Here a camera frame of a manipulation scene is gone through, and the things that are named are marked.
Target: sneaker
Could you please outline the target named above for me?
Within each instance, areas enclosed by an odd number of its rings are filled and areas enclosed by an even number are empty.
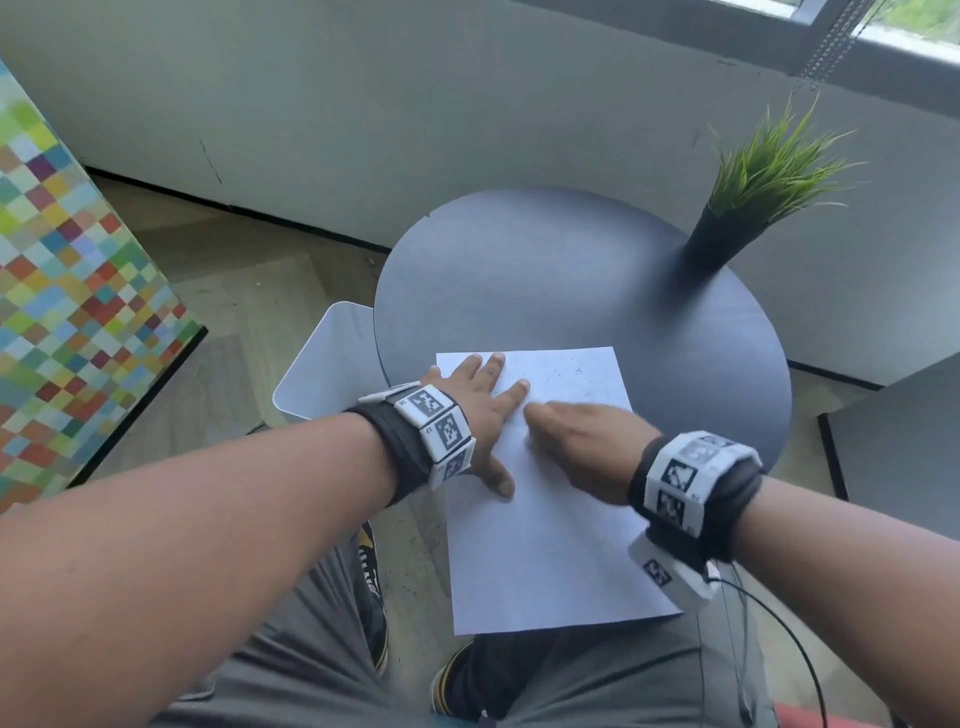
[[[460,671],[472,646],[473,640],[470,640],[454,653],[446,665],[440,668],[440,672],[434,675],[433,681],[430,683],[430,707],[434,713],[440,716],[460,717],[454,712],[447,698],[451,683],[450,678]]]
[[[363,569],[363,577],[367,582],[367,588],[373,595],[373,599],[383,611],[384,624],[387,623],[387,612],[383,605],[383,593],[380,591],[380,577],[377,572],[376,564],[376,539],[373,537],[373,526],[367,521],[360,527],[360,544],[357,551],[360,555],[360,567]],[[383,636],[371,650],[373,665],[376,667],[378,677],[383,677],[387,671],[387,641],[390,633],[389,626],[385,626]]]

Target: white paper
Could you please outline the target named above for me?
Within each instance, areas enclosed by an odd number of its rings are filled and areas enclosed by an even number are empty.
[[[448,376],[470,353],[438,353],[437,365]],[[531,383],[528,401],[631,408],[612,347],[507,352],[494,393],[522,377]],[[527,436],[521,407],[493,450],[514,476],[513,500],[494,495],[473,476],[444,485],[454,632],[677,614],[627,552],[647,521],[629,507],[601,503],[573,488],[556,465],[534,457]]]

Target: window frame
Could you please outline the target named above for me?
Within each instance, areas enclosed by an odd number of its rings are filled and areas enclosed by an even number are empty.
[[[848,0],[790,17],[714,0],[515,0],[797,77]],[[960,119],[960,63],[860,37],[827,83]]]

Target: white chair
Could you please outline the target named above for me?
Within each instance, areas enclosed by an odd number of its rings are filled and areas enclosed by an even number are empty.
[[[326,310],[283,375],[274,407],[290,423],[315,420],[387,387],[373,338],[373,309],[340,301]]]

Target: multicolored square tiles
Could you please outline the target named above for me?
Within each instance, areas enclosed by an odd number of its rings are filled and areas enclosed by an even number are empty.
[[[0,513],[64,488],[199,330],[0,62]]]

